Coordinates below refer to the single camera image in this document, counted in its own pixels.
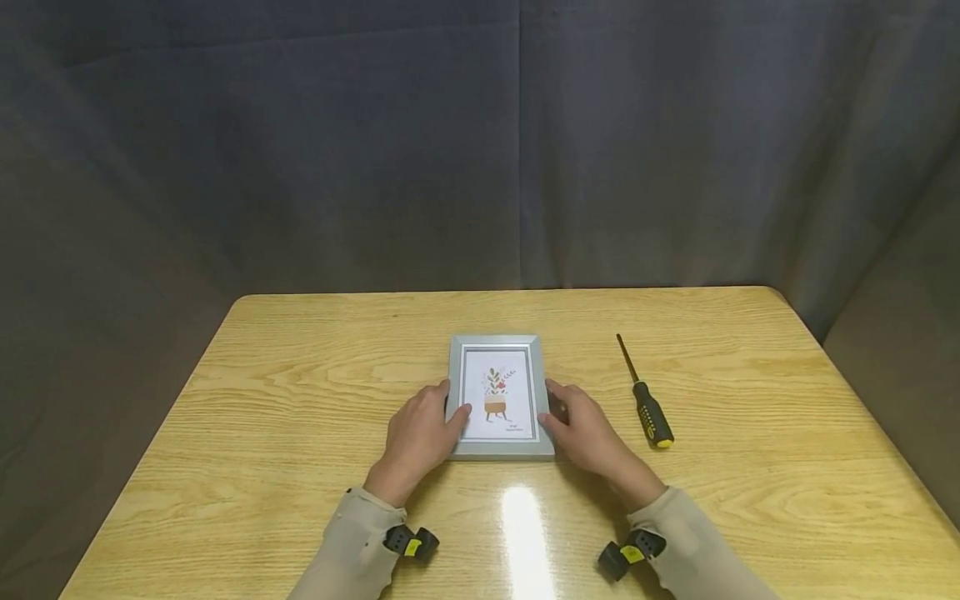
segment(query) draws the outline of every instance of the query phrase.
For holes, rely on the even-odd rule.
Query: plant illustration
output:
[[[512,422],[507,419],[507,379],[510,379],[516,371],[507,372],[504,369],[494,369],[484,373],[484,412],[487,413],[487,420],[490,415],[499,415],[506,422]]]

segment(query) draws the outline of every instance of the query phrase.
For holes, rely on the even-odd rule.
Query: silver picture frame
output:
[[[473,405],[450,459],[553,458],[553,441],[537,420],[539,413],[550,410],[540,336],[455,335],[450,341],[449,376],[446,419],[463,404]]]

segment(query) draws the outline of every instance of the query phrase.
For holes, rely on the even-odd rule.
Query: screwdriver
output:
[[[627,359],[627,369],[630,370],[630,377],[634,379],[636,413],[640,415],[643,433],[646,434],[650,445],[657,448],[668,448],[673,445],[673,432],[670,431],[670,425],[666,422],[660,403],[654,400],[647,384],[640,381],[640,378],[636,376],[634,363],[631,362],[630,354],[627,353],[627,347],[623,345],[623,338],[620,337],[619,333],[616,334],[616,341],[620,343],[623,357]]]

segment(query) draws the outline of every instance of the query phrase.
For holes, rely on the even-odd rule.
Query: yellow and black handle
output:
[[[387,530],[383,545],[400,556],[411,556],[419,563],[427,563],[440,540],[424,527],[414,535],[412,529],[401,524]]]
[[[650,388],[642,381],[634,384],[636,398],[636,412],[640,415],[640,425],[647,436],[650,445],[657,448],[668,448],[673,445],[673,432],[666,422],[660,403],[650,394]]]

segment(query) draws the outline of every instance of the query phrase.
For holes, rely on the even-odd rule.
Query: photo frame glass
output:
[[[458,406],[473,410],[461,442],[536,442],[533,366],[526,346],[463,345]]]

